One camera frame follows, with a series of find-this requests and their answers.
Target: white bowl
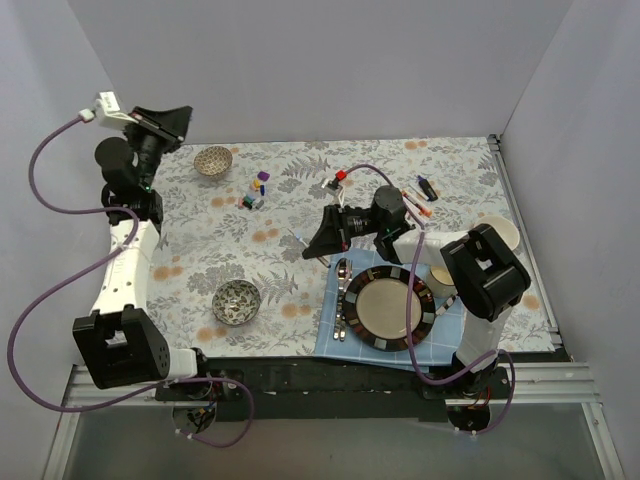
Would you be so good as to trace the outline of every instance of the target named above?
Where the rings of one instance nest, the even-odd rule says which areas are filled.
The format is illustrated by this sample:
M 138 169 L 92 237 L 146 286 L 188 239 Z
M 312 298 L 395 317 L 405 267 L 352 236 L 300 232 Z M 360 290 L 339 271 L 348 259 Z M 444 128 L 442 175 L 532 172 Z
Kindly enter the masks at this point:
M 512 251 L 518 247 L 518 244 L 520 243 L 520 232 L 510 220 L 507 220 L 500 215 L 485 215 L 484 217 L 479 218 L 473 226 L 477 227 L 481 223 L 491 225 Z

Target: woven bowl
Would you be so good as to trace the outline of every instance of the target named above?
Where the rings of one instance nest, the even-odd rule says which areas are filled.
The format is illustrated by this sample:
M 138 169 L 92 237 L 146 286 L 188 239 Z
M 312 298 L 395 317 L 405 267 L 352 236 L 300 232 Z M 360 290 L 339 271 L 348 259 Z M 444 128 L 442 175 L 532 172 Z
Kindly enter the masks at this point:
M 208 147 L 196 155 L 193 166 L 202 175 L 217 179 L 222 177 L 233 161 L 233 155 L 228 148 L 215 146 Z

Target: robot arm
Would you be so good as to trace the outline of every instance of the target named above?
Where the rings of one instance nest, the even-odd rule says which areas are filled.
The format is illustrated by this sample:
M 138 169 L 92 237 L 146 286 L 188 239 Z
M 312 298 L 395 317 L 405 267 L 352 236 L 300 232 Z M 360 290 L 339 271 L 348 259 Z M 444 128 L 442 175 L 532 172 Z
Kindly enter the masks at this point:
M 412 263 L 420 232 L 406 222 L 406 213 L 400 191 L 391 186 L 376 191 L 369 209 L 328 205 L 302 256 L 344 252 L 351 247 L 351 238 L 376 233 L 374 244 L 383 259 Z M 496 231 L 484 224 L 468 232 L 427 233 L 418 263 L 446 267 L 468 310 L 463 338 L 452 359 L 454 370 L 496 350 L 463 377 L 464 384 L 476 383 L 493 370 L 505 322 L 531 278 Z
M 162 198 L 151 186 L 162 155 L 184 141 L 192 109 L 155 112 L 136 107 L 126 114 L 112 92 L 101 93 L 96 107 L 100 124 L 124 130 L 126 137 L 107 138 L 96 148 L 106 181 L 102 204 L 128 206 L 139 227 L 128 248 L 107 264 L 89 316 L 74 322 L 74 339 L 98 388 L 195 376 L 199 351 L 169 347 L 146 313 L 151 255 L 163 219 Z M 108 216 L 113 251 L 131 232 L 133 220 L 121 212 Z

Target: table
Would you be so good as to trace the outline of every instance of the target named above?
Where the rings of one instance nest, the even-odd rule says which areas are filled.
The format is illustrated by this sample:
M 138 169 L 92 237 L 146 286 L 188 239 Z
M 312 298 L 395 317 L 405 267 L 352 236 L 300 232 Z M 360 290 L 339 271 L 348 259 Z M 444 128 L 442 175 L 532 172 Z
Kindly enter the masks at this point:
M 193 168 L 209 145 L 186 145 L 167 155 L 155 188 L 164 199 L 165 220 L 152 258 L 148 312 L 170 345 L 199 347 L 205 355 L 311 355 L 327 270 L 302 260 L 302 247 L 287 228 L 310 239 L 329 202 L 320 184 L 356 163 L 372 163 L 399 186 L 427 177 L 440 199 L 429 228 L 471 228 L 489 214 L 511 217 L 496 165 L 484 138 L 426 138 L 340 142 L 276 142 L 225 145 L 233 166 L 212 181 Z M 260 210 L 239 209 L 261 170 L 266 182 Z M 344 182 L 346 202 L 367 207 L 382 185 L 373 172 L 358 170 Z M 372 238 L 353 245 L 373 249 Z M 518 258 L 530 273 L 522 244 Z M 262 295 L 257 317 L 227 327 L 211 311 L 216 288 L 233 279 L 253 282 Z M 505 327 L 500 346 L 512 352 L 552 351 L 547 313 L 533 277 Z

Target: patterned bowl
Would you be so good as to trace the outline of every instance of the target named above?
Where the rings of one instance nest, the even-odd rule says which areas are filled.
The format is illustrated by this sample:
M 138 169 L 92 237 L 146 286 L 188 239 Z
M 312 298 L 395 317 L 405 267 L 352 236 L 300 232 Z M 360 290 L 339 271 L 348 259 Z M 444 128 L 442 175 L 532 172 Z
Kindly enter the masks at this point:
M 213 313 L 222 323 L 236 327 L 256 316 L 260 301 L 260 292 L 254 284 L 232 280 L 216 290 Z
M 217 145 L 215 147 L 205 148 L 198 153 L 193 161 L 193 166 L 198 173 L 213 179 L 218 179 L 231 168 L 232 161 L 233 155 L 231 154 L 231 150 Z

